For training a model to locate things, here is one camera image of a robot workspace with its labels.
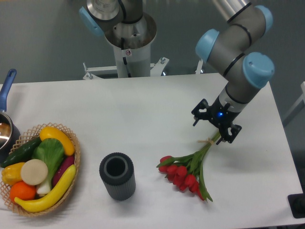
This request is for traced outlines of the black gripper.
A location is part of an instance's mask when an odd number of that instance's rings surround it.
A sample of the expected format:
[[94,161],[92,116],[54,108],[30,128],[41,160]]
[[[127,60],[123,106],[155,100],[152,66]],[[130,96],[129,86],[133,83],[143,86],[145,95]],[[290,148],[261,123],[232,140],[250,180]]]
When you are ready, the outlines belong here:
[[192,115],[195,120],[193,126],[196,126],[199,120],[209,120],[211,112],[211,122],[218,128],[221,135],[216,144],[219,145],[221,142],[232,143],[242,130],[242,127],[240,125],[233,124],[233,121],[238,116],[238,113],[229,111],[230,105],[231,104],[227,102],[222,105],[219,97],[217,97],[214,103],[209,106],[207,100],[203,99],[192,110]]

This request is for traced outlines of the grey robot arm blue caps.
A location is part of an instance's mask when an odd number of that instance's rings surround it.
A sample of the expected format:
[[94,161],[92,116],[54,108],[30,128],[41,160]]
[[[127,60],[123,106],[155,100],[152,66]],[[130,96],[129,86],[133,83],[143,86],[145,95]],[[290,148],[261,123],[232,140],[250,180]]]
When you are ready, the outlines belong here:
[[[195,52],[227,80],[227,85],[213,104],[202,100],[192,114],[195,121],[207,120],[218,129],[218,142],[231,143],[242,129],[234,119],[275,72],[268,56],[244,53],[270,30],[273,16],[268,8],[253,6],[248,0],[216,0],[214,5],[229,26],[223,32],[208,30]],[[79,15],[94,35],[105,37],[113,47],[120,78],[152,75],[151,43],[156,23],[143,11],[141,0],[89,0]]]

